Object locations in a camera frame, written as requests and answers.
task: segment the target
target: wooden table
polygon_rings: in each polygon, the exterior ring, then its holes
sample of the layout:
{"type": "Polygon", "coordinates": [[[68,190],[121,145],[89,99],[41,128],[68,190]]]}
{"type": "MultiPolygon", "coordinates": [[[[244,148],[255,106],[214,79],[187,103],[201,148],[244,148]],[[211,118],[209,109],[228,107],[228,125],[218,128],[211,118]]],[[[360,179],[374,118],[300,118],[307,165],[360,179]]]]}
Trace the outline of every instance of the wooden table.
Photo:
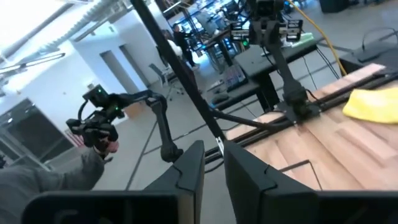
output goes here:
{"type": "MultiPolygon", "coordinates": [[[[317,98],[382,70],[368,65],[314,92],[317,98]]],[[[392,82],[383,88],[398,87],[392,82]]],[[[310,164],[285,172],[297,181],[319,190],[397,190],[398,124],[379,124],[349,118],[344,105],[330,109],[319,118],[285,129],[246,149],[276,169],[309,160],[310,164]]],[[[280,113],[268,113],[256,121],[269,122],[280,113]]],[[[232,139],[254,128],[238,126],[227,132],[232,139]]]]}

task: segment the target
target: gray floor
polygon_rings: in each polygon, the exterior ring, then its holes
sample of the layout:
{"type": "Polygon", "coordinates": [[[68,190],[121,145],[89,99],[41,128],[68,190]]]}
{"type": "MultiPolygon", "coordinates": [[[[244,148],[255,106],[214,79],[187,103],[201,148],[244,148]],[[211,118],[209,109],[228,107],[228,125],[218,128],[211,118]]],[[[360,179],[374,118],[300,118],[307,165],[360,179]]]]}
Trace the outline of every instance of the gray floor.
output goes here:
{"type": "MultiPolygon", "coordinates": [[[[325,15],[320,11],[316,1],[310,1],[305,12],[325,31],[334,45],[356,49],[361,46],[363,34],[369,29],[384,26],[398,29],[397,8],[398,1],[388,1],[380,6],[355,7],[338,14],[325,15]]],[[[296,13],[292,14],[292,17],[300,18],[296,13]]],[[[320,35],[307,21],[305,22],[304,29],[306,32],[313,32],[316,36],[320,35]]],[[[389,30],[382,30],[371,34],[366,41],[376,40],[388,32],[389,30]]],[[[391,37],[386,41],[395,42],[396,39],[395,37],[391,37]]],[[[329,49],[322,47],[321,50],[332,62],[335,61],[329,49]]],[[[305,58],[310,71],[314,71],[325,64],[316,52],[305,58]]],[[[311,90],[315,90],[336,80],[330,70],[325,68],[312,74],[316,83],[315,87],[310,76],[308,76],[308,71],[302,59],[291,63],[290,69],[294,76],[299,78],[302,84],[311,90]]],[[[275,87],[279,88],[282,86],[282,82],[277,74],[271,74],[271,77],[275,87]]],[[[210,64],[207,61],[203,61],[200,73],[197,73],[200,88],[202,90],[206,89],[217,78],[218,76],[210,64]]],[[[255,97],[244,100],[243,103],[253,99],[255,97]]],[[[228,108],[224,112],[229,112],[239,106],[241,104],[228,108]]],[[[259,116],[260,114],[262,114],[262,110],[259,103],[253,103],[247,106],[247,108],[233,113],[233,115],[248,119],[253,119],[254,116],[259,116]]],[[[204,123],[187,95],[174,96],[173,101],[169,102],[167,117],[174,138],[204,123]]],[[[153,133],[151,132],[154,124],[155,116],[148,110],[134,121],[126,121],[118,125],[120,150],[114,155],[113,162],[106,165],[106,171],[96,185],[96,190],[124,190],[133,172],[134,178],[129,190],[143,189],[170,166],[170,164],[166,164],[161,160],[159,150],[142,156],[143,151],[150,151],[160,145],[158,127],[155,126],[153,133]]],[[[223,129],[228,129],[234,125],[227,121],[219,121],[219,124],[223,129]]],[[[175,143],[178,147],[186,149],[197,139],[204,140],[206,149],[216,146],[216,141],[207,127],[184,136],[175,143]]],[[[225,185],[223,167],[205,176],[201,222],[207,224],[230,224],[235,222],[233,209],[225,185]]]]}

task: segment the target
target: gray sleeve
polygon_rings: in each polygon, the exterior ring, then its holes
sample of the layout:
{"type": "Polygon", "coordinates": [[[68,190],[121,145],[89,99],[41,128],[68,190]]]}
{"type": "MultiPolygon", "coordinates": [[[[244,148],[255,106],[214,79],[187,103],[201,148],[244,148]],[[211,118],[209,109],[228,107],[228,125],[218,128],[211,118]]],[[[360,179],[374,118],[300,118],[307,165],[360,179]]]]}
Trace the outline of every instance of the gray sleeve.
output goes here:
{"type": "Polygon", "coordinates": [[[37,170],[40,192],[53,190],[91,190],[104,172],[104,160],[93,149],[81,157],[80,167],[64,174],[37,170]]]}

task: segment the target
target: office chair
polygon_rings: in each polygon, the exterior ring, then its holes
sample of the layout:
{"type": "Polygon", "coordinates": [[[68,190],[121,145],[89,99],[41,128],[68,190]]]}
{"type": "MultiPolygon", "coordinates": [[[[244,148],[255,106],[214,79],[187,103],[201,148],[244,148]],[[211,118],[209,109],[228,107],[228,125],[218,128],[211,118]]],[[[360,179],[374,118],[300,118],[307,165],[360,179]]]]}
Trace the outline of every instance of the office chair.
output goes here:
{"type": "Polygon", "coordinates": [[[158,68],[155,64],[150,64],[149,67],[156,73],[159,78],[160,84],[162,88],[165,86],[169,87],[169,100],[172,101],[172,95],[174,91],[178,95],[184,95],[184,90],[182,87],[177,87],[176,84],[178,83],[178,78],[174,74],[174,72],[163,72],[160,68],[158,68]]]}

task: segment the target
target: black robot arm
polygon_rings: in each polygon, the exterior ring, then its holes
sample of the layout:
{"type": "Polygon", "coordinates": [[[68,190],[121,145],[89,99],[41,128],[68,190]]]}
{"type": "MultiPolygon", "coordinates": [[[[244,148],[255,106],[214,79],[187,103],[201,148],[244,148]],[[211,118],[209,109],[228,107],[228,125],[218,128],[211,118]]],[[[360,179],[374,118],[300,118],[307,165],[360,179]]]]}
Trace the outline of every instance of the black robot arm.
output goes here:
{"type": "Polygon", "coordinates": [[[108,145],[102,141],[103,138],[116,141],[119,137],[116,128],[111,123],[116,118],[124,117],[122,109],[133,103],[145,101],[146,105],[156,114],[162,139],[160,150],[162,159],[165,162],[175,162],[182,155],[183,151],[178,149],[172,141],[166,117],[167,100],[163,95],[150,90],[135,94],[107,94],[98,85],[86,93],[83,98],[86,101],[79,110],[78,119],[69,119],[67,125],[73,134],[83,137],[85,146],[95,146],[98,150],[104,151],[108,145]],[[87,101],[90,101],[95,107],[102,107],[102,109],[94,111],[89,117],[82,120],[81,112],[87,101]]]}

